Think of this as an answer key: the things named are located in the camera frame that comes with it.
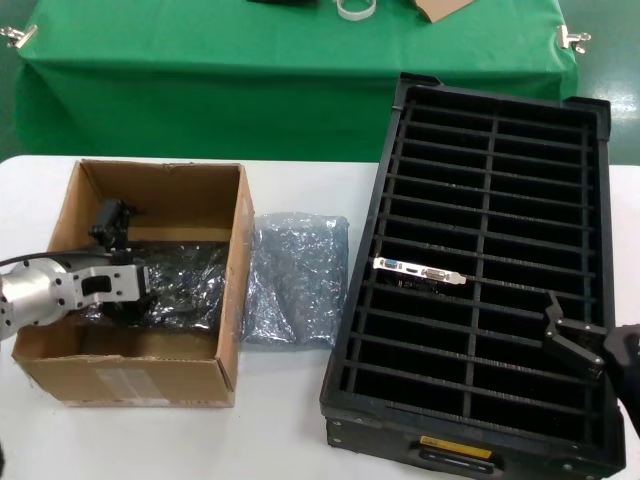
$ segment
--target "cardboard piece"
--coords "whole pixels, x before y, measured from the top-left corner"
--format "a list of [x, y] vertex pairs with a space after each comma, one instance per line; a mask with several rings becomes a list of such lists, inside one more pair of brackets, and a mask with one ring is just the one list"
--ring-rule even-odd
[[414, 2], [431, 22], [437, 22], [462, 7], [466, 7], [473, 0], [414, 0]]
[[69, 315], [20, 330], [13, 358], [71, 406], [233, 406], [254, 215], [244, 168], [83, 160], [49, 251], [92, 244], [87, 232], [106, 198], [138, 211], [131, 240], [230, 242], [218, 335], [86, 325]]

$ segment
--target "crate slot divider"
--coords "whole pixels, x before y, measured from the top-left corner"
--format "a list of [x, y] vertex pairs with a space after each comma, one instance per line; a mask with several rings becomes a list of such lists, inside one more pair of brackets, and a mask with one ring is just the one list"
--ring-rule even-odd
[[478, 120], [493, 120], [496, 119], [500, 122], [504, 123], [515, 123], [517, 125], [522, 125], [524, 127], [538, 127], [538, 128], [547, 128], [549, 130], [561, 130], [564, 132], [572, 132], [572, 133], [581, 133], [582, 129], [579, 127], [567, 127], [566, 125], [556, 124], [556, 123], [544, 123], [544, 122], [536, 122], [533, 120], [524, 120], [520, 118], [507, 117], [504, 115], [496, 115], [495, 117], [488, 114], [476, 113], [476, 112], [468, 112], [466, 110], [454, 110], [446, 107], [434, 107], [431, 105], [418, 105], [415, 102], [412, 102], [412, 106], [415, 110], [423, 110], [429, 111], [433, 113], [441, 113], [445, 115], [457, 115], [459, 117], [466, 118], [476, 118]]
[[[566, 413], [569, 415], [576, 415], [580, 417], [587, 416], [586, 412], [579, 408], [558, 405], [557, 403], [543, 402], [541, 400], [533, 400], [530, 398], [520, 397], [518, 395], [512, 395], [510, 393], [495, 392], [493, 390], [486, 390], [480, 387], [467, 386], [461, 383], [451, 382], [449, 380], [442, 380], [440, 378], [428, 377], [426, 375], [419, 375], [417, 373], [403, 372], [402, 370], [396, 370], [395, 368], [379, 367], [377, 365], [372, 365], [369, 363], [354, 362], [353, 360], [345, 361], [345, 365], [352, 369], [366, 370], [368, 372], [377, 373], [381, 375], [390, 375], [390, 376], [402, 378], [405, 380], [412, 380], [415, 382], [425, 383], [428, 385], [434, 385], [436, 387], [449, 388], [451, 390], [456, 390], [459, 392], [469, 391], [474, 395], [482, 395], [485, 397], [493, 398], [495, 400], [500, 400], [508, 403], [538, 407], [538, 408], [542, 408], [552, 412]], [[599, 416], [591, 414], [591, 416], [588, 418], [591, 418], [591, 419], [599, 418]]]
[[[589, 196], [587, 194], [586, 187], [589, 185], [589, 175], [587, 173], [587, 148], [589, 146], [589, 137], [586, 133], [586, 125], [583, 126], [581, 141], [582, 141], [582, 153], [580, 155], [580, 162], [582, 165], [582, 205], [587, 205], [589, 203]], [[582, 225], [584, 227], [589, 227], [589, 213], [585, 210], [582, 211]], [[589, 234], [586, 232], [582, 232], [582, 271], [589, 271], [589, 257], [585, 254], [586, 251], [589, 250]], [[584, 279], [584, 295], [586, 297], [591, 296], [591, 280], [588, 278]], [[584, 322], [587, 325], [592, 323], [591, 320], [591, 304], [584, 304]], [[586, 388], [584, 391], [584, 405], [585, 409], [588, 413], [591, 413], [593, 409], [593, 388]], [[584, 439], [587, 443], [591, 443], [593, 441], [593, 432], [591, 429], [591, 422], [585, 420], [584, 422]]]
[[[498, 124], [499, 120], [493, 120], [491, 125], [491, 136], [489, 138], [489, 148], [487, 152], [487, 159], [485, 163], [485, 175], [484, 175], [484, 185], [483, 189], [485, 191], [489, 191], [491, 188], [491, 173], [493, 170], [493, 150], [496, 144], [496, 135], [498, 134]], [[482, 198], [482, 210], [488, 211], [490, 209], [491, 197], [488, 193], [485, 193]], [[482, 218], [480, 220], [480, 232], [478, 235], [478, 239], [476, 241], [476, 253], [482, 255], [484, 253], [484, 239], [485, 235], [488, 231], [489, 225], [489, 216], [486, 213], [482, 214]], [[484, 258], [476, 259], [476, 276], [482, 277], [482, 272], [484, 270]], [[473, 285], [473, 300], [474, 302], [480, 302], [482, 294], [482, 284], [474, 283]], [[480, 309], [477, 305], [475, 305], [471, 311], [471, 328], [478, 328], [478, 321], [480, 319]], [[469, 335], [469, 341], [467, 344], [467, 353], [470, 357], [473, 357], [476, 353], [476, 335]], [[475, 371], [475, 364], [472, 362], [467, 362], [467, 371], [465, 373], [465, 384], [468, 386], [473, 385], [473, 374]], [[470, 417], [471, 416], [471, 392], [464, 393], [463, 400], [463, 416]]]
[[[561, 227], [561, 228], [570, 228], [570, 229], [574, 229], [574, 230], [584, 230], [584, 227], [582, 226], [582, 224], [578, 225], [578, 224], [575, 224], [575, 223], [566, 223], [566, 222], [558, 222], [558, 221], [555, 221], [555, 220], [546, 220], [544, 218], [525, 217], [523, 215], [515, 215], [515, 214], [512, 214], [512, 213], [494, 212], [492, 210], [482, 210], [481, 208], [464, 207], [464, 206], [461, 206], [461, 205], [452, 205], [450, 203], [435, 202], [433, 200], [424, 200], [422, 198], [407, 197], [406, 195], [395, 195], [395, 194], [383, 193], [382, 196], [383, 196], [383, 198], [389, 198], [391, 200], [393, 200], [393, 199], [404, 200], [406, 202], [412, 202], [412, 203], [422, 204], [422, 205], [429, 205], [429, 206], [432, 206], [432, 207], [452, 209], [452, 210], [462, 211], [462, 212], [479, 213], [479, 214], [486, 213], [489, 216], [501, 217], [501, 218], [506, 218], [506, 219], [509, 219], [509, 220], [520, 220], [520, 221], [523, 221], [523, 222], [531, 222], [531, 223], [538, 223], [538, 224], [542, 224], [542, 225], [549, 225], [551, 227]], [[586, 230], [588, 232], [592, 232], [593, 228], [589, 227]]]
[[[436, 167], [436, 168], [442, 168], [442, 169], [448, 169], [448, 170], [473, 172], [481, 175], [484, 175], [485, 173], [484, 168], [465, 167], [463, 165], [455, 165], [453, 163], [446, 163], [446, 162], [437, 162], [435, 160], [426, 160], [424, 158], [415, 158], [415, 157], [409, 157], [406, 155], [394, 155], [394, 157], [399, 158], [403, 162], [410, 162], [418, 165], [428, 165], [430, 167]], [[520, 175], [517, 173], [499, 172], [497, 170], [493, 170], [492, 174], [495, 175], [496, 177], [503, 177], [503, 178], [508, 178], [512, 180], [522, 180], [525, 182], [543, 183], [546, 185], [554, 185], [557, 187], [567, 187], [567, 188], [575, 188], [575, 189], [583, 188], [581, 183], [565, 182], [562, 180], [552, 180], [550, 178], [532, 177], [530, 175]]]
[[[362, 312], [363, 307], [357, 307], [356, 311]], [[518, 337], [517, 335], [509, 335], [506, 333], [498, 333], [492, 330], [483, 330], [481, 328], [471, 328], [464, 325], [456, 325], [455, 323], [443, 322], [440, 320], [434, 320], [428, 317], [416, 317], [415, 315], [407, 315], [406, 313], [394, 313], [387, 310], [380, 310], [378, 308], [368, 308], [367, 313], [371, 315], [377, 315], [379, 317], [387, 318], [390, 320], [401, 320], [405, 322], [415, 323], [418, 325], [425, 325], [427, 327], [439, 328], [441, 330], [448, 330], [451, 332], [466, 333], [468, 335], [473, 334], [478, 337], [489, 338], [491, 340], [499, 340], [503, 342], [512, 343], [515, 345], [524, 345], [532, 348], [542, 348], [542, 341], [531, 340], [525, 337]]]
[[495, 135], [493, 135], [491, 132], [485, 132], [482, 130], [474, 130], [471, 128], [461, 128], [461, 127], [451, 127], [448, 125], [436, 125], [433, 123], [426, 123], [426, 122], [412, 122], [412, 121], [408, 121], [405, 122], [407, 123], [407, 125], [409, 127], [415, 127], [415, 128], [421, 128], [423, 130], [432, 130], [432, 131], [440, 131], [440, 132], [447, 132], [447, 133], [453, 133], [456, 135], [470, 135], [470, 136], [475, 136], [475, 137], [483, 137], [483, 138], [489, 138], [489, 137], [493, 137], [493, 138], [497, 138], [499, 140], [508, 140], [510, 142], [518, 142], [518, 143], [525, 143], [525, 144], [529, 144], [529, 145], [543, 145], [545, 147], [553, 147], [553, 148], [559, 148], [559, 149], [564, 149], [564, 150], [580, 150], [582, 147], [580, 145], [576, 145], [573, 143], [566, 143], [566, 142], [555, 142], [552, 140], [543, 140], [543, 139], [536, 139], [536, 138], [531, 138], [531, 137], [521, 137], [518, 135], [507, 135], [504, 133], [497, 133]]
[[405, 182], [421, 183], [424, 185], [433, 185], [433, 186], [442, 187], [442, 188], [452, 188], [455, 190], [463, 190], [465, 192], [472, 192], [477, 194], [488, 193], [489, 195], [493, 195], [496, 197], [506, 197], [506, 198], [513, 198], [515, 200], [525, 200], [525, 201], [528, 200], [531, 202], [538, 202], [545, 205], [560, 205], [560, 206], [569, 207], [569, 208], [576, 208], [576, 209], [586, 208], [587, 210], [593, 210], [593, 207], [591, 205], [587, 205], [586, 207], [584, 207], [582, 203], [563, 202], [562, 200], [551, 200], [548, 198], [530, 197], [528, 195], [520, 195], [517, 193], [499, 192], [496, 190], [485, 190], [484, 188], [469, 187], [467, 185], [452, 185], [451, 183], [438, 182], [437, 180], [430, 180], [427, 178], [407, 177], [406, 175], [392, 175], [391, 173], [388, 173], [387, 178], [391, 178], [391, 177], [394, 177], [398, 180], [402, 180]]
[[393, 220], [395, 222], [406, 223], [409, 225], [423, 226], [425, 228], [433, 228], [434, 230], [443, 230], [445, 232], [455, 232], [455, 233], [461, 233], [464, 235], [472, 235], [472, 236], [482, 235], [486, 238], [504, 240], [512, 243], [521, 243], [523, 245], [534, 245], [540, 248], [549, 248], [551, 250], [561, 250], [563, 252], [578, 253], [580, 255], [586, 254], [587, 261], [588, 261], [588, 257], [593, 256], [595, 254], [594, 250], [583, 250], [580, 247], [574, 247], [572, 245], [565, 245], [563, 243], [546, 242], [544, 240], [537, 240], [535, 238], [518, 237], [515, 235], [509, 235], [507, 233], [496, 233], [496, 232], [489, 232], [482, 229], [478, 230], [478, 229], [469, 228], [469, 227], [458, 227], [455, 225], [449, 225], [447, 223], [432, 222], [430, 220], [428, 221], [428, 220], [420, 220], [418, 218], [412, 218], [412, 217], [401, 217], [400, 215], [380, 214], [379, 217], [380, 218], [384, 217], [387, 220]]
[[536, 368], [521, 367], [519, 365], [500, 362], [498, 360], [488, 360], [486, 358], [476, 357], [474, 354], [468, 355], [464, 353], [450, 352], [448, 350], [441, 350], [439, 348], [433, 348], [433, 347], [425, 347], [424, 345], [416, 345], [414, 343], [401, 342], [399, 340], [390, 340], [387, 338], [377, 337], [375, 335], [368, 335], [365, 333], [352, 333], [351, 338], [356, 338], [366, 342], [377, 343], [380, 345], [386, 345], [389, 347], [395, 347], [398, 349], [426, 353], [436, 357], [451, 358], [453, 360], [459, 360], [462, 362], [469, 362], [469, 363], [478, 364], [478, 365], [486, 365], [488, 367], [501, 368], [501, 369], [510, 370], [510, 371], [517, 370], [520, 373], [526, 373], [531, 376], [546, 378], [548, 380], [565, 382], [571, 385], [580, 385], [583, 387], [592, 386], [592, 384], [590, 384], [588, 381], [583, 380], [582, 378], [579, 378], [579, 377], [571, 377], [569, 375], [563, 375], [561, 373], [547, 372], [545, 370], [539, 370]]
[[[431, 148], [435, 148], [435, 149], [442, 149], [442, 150], [453, 150], [455, 152], [463, 152], [463, 153], [471, 153], [471, 154], [475, 154], [475, 155], [481, 155], [484, 156], [486, 155], [486, 150], [482, 150], [482, 149], [478, 149], [478, 148], [469, 148], [469, 147], [453, 147], [451, 145], [447, 145], [444, 143], [434, 143], [434, 142], [427, 142], [424, 140], [413, 140], [411, 138], [406, 138], [404, 139], [404, 143], [408, 143], [411, 145], [422, 145], [425, 147], [431, 147]], [[494, 158], [504, 158], [507, 160], [518, 160], [518, 161], [523, 161], [523, 162], [530, 162], [530, 163], [536, 163], [536, 164], [546, 164], [546, 165], [557, 165], [557, 166], [572, 166], [572, 168], [580, 168], [579, 164], [573, 164], [573, 163], [569, 163], [569, 162], [558, 162], [557, 160], [549, 160], [546, 158], [538, 158], [538, 157], [525, 157], [523, 155], [515, 155], [513, 153], [503, 153], [503, 152], [494, 152], [493, 153], [493, 157]]]
[[[535, 292], [535, 293], [546, 293], [546, 290], [544, 288], [530, 287], [528, 285], [520, 285], [519, 283], [503, 282], [502, 280], [493, 280], [491, 278], [480, 278], [480, 277], [476, 277], [475, 275], [465, 275], [465, 277], [467, 281], [479, 282], [482, 284], [492, 285], [494, 287], [510, 288], [515, 290], [522, 290], [522, 291]], [[566, 298], [568, 300], [577, 300], [579, 302], [588, 302], [590, 304], [594, 304], [597, 302], [595, 298], [586, 298], [586, 297], [583, 297], [582, 295], [576, 295], [575, 293], [561, 292], [558, 290], [554, 290], [554, 292], [556, 294], [556, 297], [558, 298]]]
[[443, 247], [441, 245], [432, 245], [430, 243], [416, 242], [415, 240], [404, 240], [402, 238], [386, 237], [382, 235], [374, 235], [375, 238], [380, 239], [388, 243], [397, 243], [399, 245], [406, 245], [408, 247], [421, 248], [423, 250], [433, 250], [438, 252], [449, 253], [451, 255], [458, 255], [461, 257], [481, 258], [492, 262], [506, 263], [509, 265], [516, 265], [520, 268], [534, 268], [537, 270], [544, 270], [552, 273], [562, 273], [567, 275], [573, 275], [576, 277], [593, 278], [594, 273], [584, 273], [582, 270], [572, 270], [570, 268], [556, 267], [553, 265], [547, 265], [545, 263], [528, 262], [525, 260], [515, 260], [513, 258], [498, 257], [496, 255], [487, 255], [484, 253], [467, 252], [466, 250], [459, 250], [457, 248]]
[[433, 300], [435, 302], [444, 303], [445, 305], [457, 305], [462, 307], [477, 306], [480, 310], [487, 310], [489, 312], [505, 313], [514, 315], [530, 321], [542, 321], [542, 312], [531, 312], [529, 310], [521, 310], [519, 308], [505, 307], [503, 305], [496, 305], [486, 302], [474, 302], [473, 300], [467, 300], [466, 298], [457, 297], [444, 297], [438, 294], [432, 294], [427, 292], [417, 292], [415, 290], [409, 290], [406, 288], [394, 287], [393, 285], [384, 285], [380, 283], [373, 283], [370, 280], [363, 283], [366, 287], [372, 287], [375, 290], [384, 290], [392, 293], [399, 293], [401, 295], [407, 295], [411, 297], [421, 298], [423, 300]]

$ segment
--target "green tablecloth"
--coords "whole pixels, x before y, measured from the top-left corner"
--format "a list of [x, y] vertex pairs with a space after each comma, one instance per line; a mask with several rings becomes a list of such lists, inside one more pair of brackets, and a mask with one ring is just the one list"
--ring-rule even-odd
[[557, 0], [476, 0], [430, 24], [411, 0], [349, 22], [330, 0], [43, 0], [19, 50], [34, 153], [378, 161], [400, 72], [560, 99]]

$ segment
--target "metal binder clip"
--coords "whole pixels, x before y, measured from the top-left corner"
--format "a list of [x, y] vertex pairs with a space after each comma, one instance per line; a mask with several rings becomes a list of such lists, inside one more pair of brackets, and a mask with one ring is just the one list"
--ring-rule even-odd
[[37, 30], [37, 25], [30, 26], [26, 32], [16, 30], [15, 28], [11, 27], [2, 27], [0, 28], [0, 35], [9, 38], [7, 47], [21, 48], [25, 43], [27, 43], [27, 41], [29, 41], [29, 39], [33, 36], [34, 33], [36, 33]]
[[588, 33], [569, 33], [566, 25], [558, 26], [558, 47], [560, 48], [573, 47], [576, 52], [583, 54], [586, 50], [582, 42], [589, 40], [591, 40], [591, 35]]

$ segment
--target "black esd tray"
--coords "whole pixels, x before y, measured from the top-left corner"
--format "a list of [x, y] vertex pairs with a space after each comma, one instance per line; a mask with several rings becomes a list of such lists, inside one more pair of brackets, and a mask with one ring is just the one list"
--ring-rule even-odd
[[[542, 350], [545, 292], [613, 328], [608, 102], [402, 75], [321, 395], [330, 445], [477, 479], [624, 468], [611, 385]], [[407, 287], [381, 256], [465, 285]]]

